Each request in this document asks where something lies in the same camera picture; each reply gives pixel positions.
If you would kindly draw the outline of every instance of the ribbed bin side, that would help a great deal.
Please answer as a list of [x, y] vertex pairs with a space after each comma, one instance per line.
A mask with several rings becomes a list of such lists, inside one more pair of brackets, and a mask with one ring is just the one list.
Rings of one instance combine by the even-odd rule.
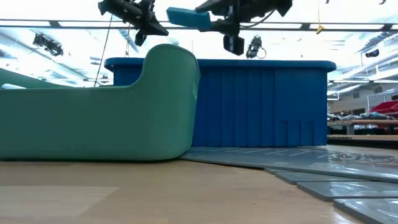
[[201, 75], [193, 146], [326, 144], [326, 72], [205, 67]]

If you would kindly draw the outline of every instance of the blue storage container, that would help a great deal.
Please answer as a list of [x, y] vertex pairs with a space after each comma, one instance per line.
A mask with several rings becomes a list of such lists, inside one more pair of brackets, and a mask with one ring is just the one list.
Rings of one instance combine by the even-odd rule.
[[[115, 85], [130, 85], [142, 58], [110, 58]], [[327, 142], [327, 61], [198, 60], [192, 146], [297, 147]]]

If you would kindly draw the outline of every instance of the gray foam mat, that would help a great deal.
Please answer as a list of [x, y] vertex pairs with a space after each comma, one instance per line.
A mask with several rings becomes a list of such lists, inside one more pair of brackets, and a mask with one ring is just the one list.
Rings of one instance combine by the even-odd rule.
[[271, 168], [264, 168], [264, 171], [266, 171], [269, 174], [275, 174], [275, 173], [278, 173], [278, 172], [294, 172], [294, 171], [291, 171], [291, 170], [280, 170], [280, 169], [271, 169]]
[[271, 168], [398, 183], [398, 159], [302, 148], [193, 148], [180, 157], [197, 162]]
[[366, 181], [355, 178], [337, 177], [332, 175], [322, 174], [310, 174], [303, 172], [278, 172], [275, 174], [276, 177], [290, 183], [296, 184], [297, 182], [331, 182], [331, 181]]
[[337, 199], [334, 206], [368, 224], [397, 224], [397, 199]]
[[297, 187], [320, 200], [398, 198], [398, 184], [385, 182], [298, 182]]

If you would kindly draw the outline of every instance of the blue plastic bin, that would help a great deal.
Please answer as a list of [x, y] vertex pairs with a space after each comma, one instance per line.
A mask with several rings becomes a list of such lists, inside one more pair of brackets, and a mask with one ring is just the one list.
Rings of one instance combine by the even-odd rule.
[[[115, 85], [130, 85], [142, 58], [110, 58]], [[327, 61], [198, 60], [192, 146], [297, 147], [327, 142]]]

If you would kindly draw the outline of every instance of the ceiling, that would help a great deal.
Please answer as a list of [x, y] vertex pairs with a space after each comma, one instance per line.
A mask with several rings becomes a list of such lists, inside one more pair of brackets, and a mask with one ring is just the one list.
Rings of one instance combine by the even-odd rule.
[[[155, 2], [155, 13], [158, 20], [167, 21], [165, 10], [170, 7], [193, 9], [203, 1], [161, 1]], [[273, 14], [267, 22], [312, 22], [312, 23], [394, 23], [398, 24], [396, 2], [387, 0], [294, 0], [293, 8], [285, 17]], [[99, 78], [112, 79], [112, 73], [99, 62], [103, 53], [108, 30], [84, 29], [88, 21], [103, 21], [103, 27], [109, 26], [110, 14], [101, 16], [97, 7], [98, 0], [20, 0], [8, 1], [0, 7], [0, 25], [5, 20], [19, 21], [32, 27], [0, 28], [0, 67], [17, 71], [23, 75], [46, 78], [51, 82], [70, 86], [93, 86], [99, 70]], [[79, 29], [37, 28], [40, 21], [76, 21]], [[197, 58], [230, 58], [238, 57], [223, 49], [222, 35], [218, 33], [200, 33], [195, 30], [170, 29], [168, 37], [150, 36], [142, 47], [128, 45], [126, 38], [134, 39], [135, 30], [127, 34], [127, 29], [111, 29], [104, 51], [104, 58], [125, 57], [126, 47], [129, 57], [145, 57], [153, 46], [161, 43], [174, 43], [191, 50]], [[53, 57], [43, 49], [32, 44], [35, 34], [59, 42], [64, 55]], [[246, 43], [255, 36], [261, 36], [267, 55], [265, 60], [331, 60], [338, 65], [338, 70], [329, 73], [329, 80], [360, 79], [370, 75], [394, 78], [391, 73], [396, 70], [393, 57], [398, 49], [398, 37], [395, 33], [388, 36], [385, 32], [314, 32], [305, 31], [261, 31], [244, 30], [241, 37]], [[378, 48], [380, 56], [366, 58], [365, 52]], [[100, 82], [107, 85], [111, 82]], [[329, 88], [338, 91], [334, 83]]]

